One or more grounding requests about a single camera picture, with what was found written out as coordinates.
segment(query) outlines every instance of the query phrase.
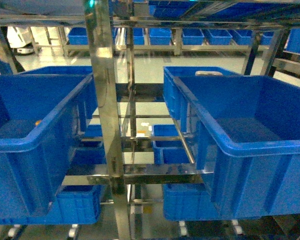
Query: small white object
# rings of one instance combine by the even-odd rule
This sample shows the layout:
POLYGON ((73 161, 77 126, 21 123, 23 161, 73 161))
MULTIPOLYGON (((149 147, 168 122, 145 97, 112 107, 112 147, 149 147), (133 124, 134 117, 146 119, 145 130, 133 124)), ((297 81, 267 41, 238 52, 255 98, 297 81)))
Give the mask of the small white object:
POLYGON ((231 223, 232 223, 233 226, 238 226, 239 225, 239 222, 236 219, 231 220, 231 223))
POLYGON ((181 234, 181 236, 187 236, 188 235, 188 231, 187 231, 187 228, 185 226, 180 227, 180 234, 181 234))
POLYGON ((16 227, 10 228, 8 231, 8 237, 13 238, 17 234, 18 230, 19 228, 16 227))
POLYGON ((142 122, 141 127, 149 127, 149 122, 142 122))
POLYGON ((185 221, 179 221, 179 226, 180 227, 185 227, 186 226, 186 222, 185 221))
POLYGON ((242 227, 241 227, 241 226, 238 226, 238 225, 234 226, 234 231, 235 231, 235 233, 236 233, 237 235, 242 235, 242 234, 244 234, 244 231, 243 231, 242 227))
POLYGON ((141 132, 138 132, 136 135, 135 135, 137 138, 142 138, 145 136, 144 133, 141 133, 141 132))
POLYGON ((76 233, 77 233, 77 229, 76 228, 71 228, 69 230, 69 238, 74 238, 76 236, 76 233))
POLYGON ((218 71, 196 71, 196 76, 207 76, 207 75, 213 75, 213 76, 222 76, 223 74, 218 71))

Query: metal frame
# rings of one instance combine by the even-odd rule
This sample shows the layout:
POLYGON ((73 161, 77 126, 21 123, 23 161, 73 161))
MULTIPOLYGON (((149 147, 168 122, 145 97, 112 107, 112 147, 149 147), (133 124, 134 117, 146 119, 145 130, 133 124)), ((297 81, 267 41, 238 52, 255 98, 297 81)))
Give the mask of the metal frame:
MULTIPOLYGON (((258 2, 258 3, 295 3, 293 7, 298 7, 300 0, 202 0, 201 2, 211 2, 207 9, 202 13, 205 15, 212 12, 221 11, 227 7, 239 2, 258 2)), ((9 19, 10 21, 19 20, 34 20, 34 21, 50 21, 47 26, 58 26, 58 34, 61 42, 61 47, 67 55, 70 48, 67 42, 65 32, 62 29, 63 23, 66 21, 77 21, 74 26, 82 26, 80 21, 85 20, 85 25, 88 35, 88 46, 73 46, 73 50, 89 50, 91 64, 94 75, 94 82, 97 92, 97 101, 99 105, 99 117, 102 127, 103 138, 86 138, 82 141, 93 142, 103 140, 107 164, 98 165, 98 168, 87 166, 76 166, 69 170, 64 178, 64 185, 96 185, 109 184, 112 192, 112 201, 105 204, 113 204, 117 231, 120 239, 131 239, 132 236, 141 238, 140 236, 140 219, 134 218, 134 230, 130 227, 130 205, 149 204, 150 200, 142 199, 139 191, 140 184, 165 184, 165 183, 202 183, 201 171, 196 170, 194 158, 189 151, 184 137, 178 125, 176 125, 179 137, 136 137, 136 118, 150 117, 136 115, 136 102, 152 102, 163 101, 162 84, 136 84, 134 73, 134 52, 135 51, 151 51, 151 50, 166 50, 174 51, 175 55, 179 55, 182 51, 247 51, 247 56, 242 68, 244 75, 249 75, 257 54, 257 51, 264 48, 259 47, 262 31, 278 29, 272 39, 269 50, 262 68, 262 75, 273 76, 276 68, 290 73, 299 74, 300 70, 294 69, 294 66, 300 66, 300 55, 292 53, 283 53, 283 46, 289 35, 289 28, 300 27, 300 19, 273 19, 268 21, 206 21, 202 17, 197 17, 192 14, 191 10, 180 19, 158 19, 146 15, 136 15, 134 13, 131 0, 123 1, 126 4, 127 13, 125 16, 111 17, 109 13, 108 0, 82 0, 84 6, 83 16, 44 16, 44 15, 0 15, 0 19, 9 19), (168 27, 175 29, 174 42, 172 46, 134 46, 133 27, 161 27, 162 24, 169 23, 168 27), (117 84, 115 82, 115 67, 113 61, 113 41, 112 27, 128 28, 127 45, 117 45, 117 51, 127 52, 127 69, 128 69, 128 84, 117 84), (223 28, 223 29, 252 29, 257 30, 252 38, 250 46, 183 46, 181 34, 183 27, 191 28, 223 28), (117 94, 121 97, 122 102, 129 103, 129 113, 126 116, 121 116, 118 113, 117 94), (119 127, 120 118, 125 117, 130 120, 131 136, 121 136, 119 127), (181 139, 186 153, 189 157, 190 164, 124 164, 123 152, 142 152, 151 151, 151 140, 176 140, 181 139)), ((144 4, 136 4, 135 6, 145 7, 144 4)), ((9 59, 9 52, 0 52, 4 55, 6 63, 11 65, 9 73, 15 73, 13 64, 9 59)))
MULTIPOLYGON (((144 45, 134 45, 133 50, 135 52, 173 52, 175 56, 179 56, 182 52, 249 52, 248 45, 238 45, 234 40, 229 45, 209 45, 207 41, 204 41, 202 45, 183 45, 182 43, 182 28, 174 28, 173 44, 172 45, 151 45, 148 29, 144 29, 144 45)), ((128 50, 123 34, 117 35, 117 41, 115 41, 114 49, 116 52, 125 52, 128 50)), ((65 56, 69 56, 71 51, 85 52, 89 51, 88 45, 71 45, 66 38, 61 38, 61 45, 64 48, 65 56)), ((268 49, 267 45, 259 45, 257 52, 262 52, 268 49)))

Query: metal rail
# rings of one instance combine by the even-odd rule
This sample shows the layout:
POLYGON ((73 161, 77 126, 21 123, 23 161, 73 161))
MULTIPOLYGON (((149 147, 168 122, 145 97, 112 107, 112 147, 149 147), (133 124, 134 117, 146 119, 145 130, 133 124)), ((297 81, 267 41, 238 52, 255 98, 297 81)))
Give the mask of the metal rail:
MULTIPOLYGON (((82 141, 84 145, 86 142, 103 141, 107 164, 102 165, 82 165, 73 166, 64 178, 63 185, 97 185, 97 184, 109 184, 111 187, 113 201, 109 203, 114 206, 116 215, 117 230, 120 239, 131 239, 130 217, 128 212, 129 205, 141 205, 151 204, 149 200, 136 198, 127 201, 126 185, 138 185, 138 184, 167 184, 167 183, 202 183, 201 175, 204 174, 201 171, 196 170, 194 164, 195 159, 191 154, 187 146, 185 138, 182 136, 180 129, 176 121, 177 131, 181 137, 183 146, 187 152, 188 158, 191 163, 189 164, 124 164, 123 152, 142 152, 151 150, 151 141, 175 141, 180 140, 179 137, 135 137, 135 129, 132 130, 131 137, 121 137, 119 129, 119 118, 122 117, 118 114, 117 100, 119 102, 131 102, 131 91, 133 91, 133 103, 135 102, 163 102, 162 84, 135 84, 134 83, 134 70, 133 70, 133 54, 134 51, 154 50, 160 49, 157 46, 134 46, 132 40, 132 27, 170 27, 177 28, 179 31, 175 37, 175 46, 164 46, 169 51, 226 51, 227 48, 236 47, 238 50, 244 49, 248 55, 242 69, 245 75, 250 74, 251 68, 256 56, 256 51, 259 44, 259 35, 256 34, 253 38, 251 45, 248 46, 182 46, 180 36, 180 29, 187 28, 211 28, 211 29, 252 29, 259 31, 280 29, 275 33, 269 47, 268 55, 265 59, 262 74, 272 75, 276 68, 284 69, 286 71, 295 72, 300 74, 300 70, 294 70, 296 66, 296 60, 293 58, 285 58, 285 54, 282 53, 283 45, 289 35, 289 28, 300 27, 300 19, 273 19, 268 20, 267 15, 263 15, 264 20, 251 21, 250 19, 241 19, 240 21, 208 21, 202 17, 194 16, 191 12, 187 12, 183 18, 179 19, 159 19, 150 17, 145 14, 137 15, 133 14, 131 9, 132 2, 126 2, 128 9, 128 15, 110 17, 108 0, 89 1, 82 0, 85 7, 84 15, 78 16, 45 16, 45 15, 21 15, 21 14, 0 14, 0 20, 9 20, 6 23, 0 23, 0 25, 24 25, 34 26, 33 22, 20 20, 32 20, 36 21, 38 26, 42 26, 43 21, 46 26, 84 26, 86 24, 89 46, 86 46, 90 51, 91 64, 93 68, 94 81, 98 97, 99 105, 99 118, 102 126, 103 138, 86 138, 82 141), (130 88, 127 89, 127 84, 115 83, 115 72, 113 62, 113 45, 112 45, 112 24, 116 27, 128 27, 128 49, 126 46, 116 46, 118 51, 128 50, 128 72, 130 88)), ((221 11, 233 3, 245 2, 245 3, 294 3, 300 4, 300 0, 209 0, 201 1, 212 3, 209 8, 212 9, 212 5, 217 7, 215 12, 221 11)), ((205 15, 212 12, 204 9, 202 12, 205 15)), ((65 36, 60 32, 62 42, 65 43, 65 36)), ((10 65, 10 73, 14 73, 14 66, 9 59, 11 56, 7 54, 6 50, 3 59, 7 59, 6 63, 10 65)), ((125 116, 131 118, 134 121, 138 116, 135 114, 134 106, 132 106, 130 114, 125 116)))
MULTIPOLYGON (((195 164, 125 164, 124 184, 184 184, 202 183, 195 164)), ((75 165, 67 172, 62 185, 85 186, 111 184, 106 164, 75 165)))

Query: metal shelving unit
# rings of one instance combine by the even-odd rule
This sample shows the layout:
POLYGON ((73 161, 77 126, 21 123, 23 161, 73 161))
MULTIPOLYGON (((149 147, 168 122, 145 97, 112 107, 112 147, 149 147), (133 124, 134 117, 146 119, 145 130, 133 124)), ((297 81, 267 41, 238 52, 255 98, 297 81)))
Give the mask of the metal shelving unit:
MULTIPOLYGON (((87 36, 93 69, 97 101, 99 105, 99 118, 102 126, 103 142, 107 164, 98 165, 96 168, 74 167, 70 169, 63 181, 63 185, 96 185, 109 184, 112 192, 112 200, 108 204, 114 206, 116 227, 118 236, 122 240, 132 238, 132 228, 130 226, 131 205, 148 204, 149 201, 142 199, 141 184, 165 184, 165 183, 202 183, 200 171, 196 170, 194 159, 187 147, 186 141, 180 130, 181 139, 187 155, 191 161, 189 164, 178 165, 171 168, 171 165, 154 164, 124 164, 123 152, 143 152, 151 147, 151 140, 176 140, 176 137, 136 137, 136 102, 163 102, 163 84, 148 84, 135 82, 134 52, 141 50, 139 46, 133 44, 133 28, 176 28, 181 32, 181 28, 211 28, 211 29, 251 29, 254 30, 253 41, 250 46, 240 46, 238 49, 247 51, 242 73, 249 75, 252 70, 257 51, 260 49, 262 31, 275 30, 269 50, 265 56, 262 75, 273 76, 276 69, 300 75, 300 54, 283 52, 288 39, 290 28, 300 27, 300 12, 285 15, 277 19, 267 18, 267 14, 284 13, 291 9, 300 8, 300 0, 201 0, 194 8, 200 7, 202 3, 208 2, 208 6, 203 16, 191 15, 190 13, 178 19, 161 19, 148 16, 147 4, 134 4, 131 0, 121 1, 120 14, 110 16, 108 0, 82 0, 84 6, 84 16, 62 16, 62 15, 42 15, 42 14, 0 14, 0 26, 25 25, 25 26, 54 26, 63 27, 82 26, 86 23, 87 36), (217 20, 207 21, 209 14, 226 9, 236 3, 277 3, 289 4, 280 6, 271 12, 261 12, 258 15, 246 17, 241 20, 217 20), (128 83, 117 84, 115 81, 115 66, 113 59, 112 27, 127 28, 127 45, 116 46, 119 51, 126 51, 128 83), (129 103, 129 114, 125 118, 130 120, 130 136, 121 136, 120 116, 118 113, 117 96, 122 97, 122 102, 129 103)), ((63 42, 65 35, 59 33, 63 42)), ((175 40, 178 50, 188 50, 188 47, 181 46, 181 38, 175 40)), ((153 46, 142 46, 145 50, 152 50, 153 46)), ((203 45, 198 48, 212 48, 203 45)), ((201 51, 198 48, 189 46, 191 50, 201 51)), ((69 51, 67 45, 63 45, 65 51, 69 51)), ((175 46, 171 46, 172 51, 176 51, 175 46)), ((2 38, 0 31, 0 70, 2 73, 14 74, 16 68, 11 61, 7 43, 2 38)), ((99 138, 84 139, 85 142, 99 141, 99 138)), ((135 232, 140 228, 140 219, 135 218, 135 232)))
MULTIPOLYGON (((202 45, 183 45, 182 44, 182 28, 174 28, 175 32, 171 39, 171 45, 151 45, 149 30, 144 29, 144 45, 135 45, 135 52, 153 51, 153 52, 173 52, 175 56, 179 56, 182 52, 246 52, 249 49, 248 45, 238 45, 234 40, 231 41, 229 45, 209 45, 205 40, 202 45)), ((126 33, 126 28, 121 28, 120 32, 116 36, 115 41, 115 51, 125 52, 127 50, 126 41, 124 34, 126 33)), ((65 56, 69 56, 71 51, 74 52, 87 52, 89 51, 88 45, 71 45, 66 38, 61 38, 61 45, 64 49, 65 56)), ((266 50, 268 45, 260 45, 258 51, 262 52, 266 50)))

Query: plastic crate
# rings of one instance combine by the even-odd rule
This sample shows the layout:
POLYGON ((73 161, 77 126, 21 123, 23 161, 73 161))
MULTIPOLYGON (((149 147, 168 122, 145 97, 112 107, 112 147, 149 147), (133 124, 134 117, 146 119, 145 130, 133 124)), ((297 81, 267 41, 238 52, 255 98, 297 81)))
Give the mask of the plastic crate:
POLYGON ((300 213, 300 88, 266 76, 174 79, 180 124, 220 217, 300 213))
MULTIPOLYGON (((153 125, 153 136, 177 136, 174 125, 153 125)), ((153 141, 155 164, 188 164, 180 141, 153 141)), ((219 220, 204 184, 163 185, 163 215, 170 221, 219 220)))
POLYGON ((151 45, 170 45, 171 30, 169 28, 149 28, 151 45))
POLYGON ((192 1, 149 1, 149 14, 157 18, 178 18, 194 4, 192 1))
POLYGON ((204 38, 205 36, 201 29, 184 28, 182 30, 183 45, 202 45, 204 38))
POLYGON ((172 118, 180 119, 179 91, 174 83, 174 77, 195 76, 197 71, 218 72, 225 76, 239 75, 236 72, 217 66, 166 66, 164 71, 163 98, 172 118))
POLYGON ((274 32, 273 31, 267 31, 264 32, 261 38, 261 45, 270 45, 271 40, 274 36, 274 32))
POLYGON ((249 17, 254 14, 264 13, 275 8, 281 8, 288 6, 287 4, 276 4, 276 3, 250 3, 240 2, 233 6, 227 7, 224 10, 218 11, 210 16, 207 20, 224 20, 224 19, 242 19, 243 17, 249 17))
POLYGON ((95 94, 92 75, 0 75, 0 219, 47 214, 95 94))
MULTIPOLYGON (((112 41, 115 44, 118 29, 112 29, 112 41)), ((88 45, 87 30, 84 27, 73 27, 68 34, 70 45, 88 45)))
POLYGON ((91 73, 91 66, 44 66, 34 70, 23 71, 19 74, 89 75, 91 73))
MULTIPOLYGON (((153 136, 178 136, 174 125, 153 125, 153 136)), ((152 141, 155 164, 186 164, 189 162, 181 141, 152 141)))
POLYGON ((251 42, 252 31, 251 30, 230 30, 230 34, 233 40, 238 45, 249 45, 251 42))
POLYGON ((133 43, 134 45, 145 45, 145 34, 143 28, 133 29, 133 43))
POLYGON ((291 30, 286 50, 300 54, 300 28, 291 30))
POLYGON ((229 45, 232 39, 227 30, 207 29, 204 30, 204 35, 210 45, 229 45))
MULTIPOLYGON (((72 165, 104 164, 105 151, 79 148, 72 165)), ((98 221, 105 185, 63 186, 56 195, 49 213, 40 217, 0 219, 0 225, 94 224, 98 221)))

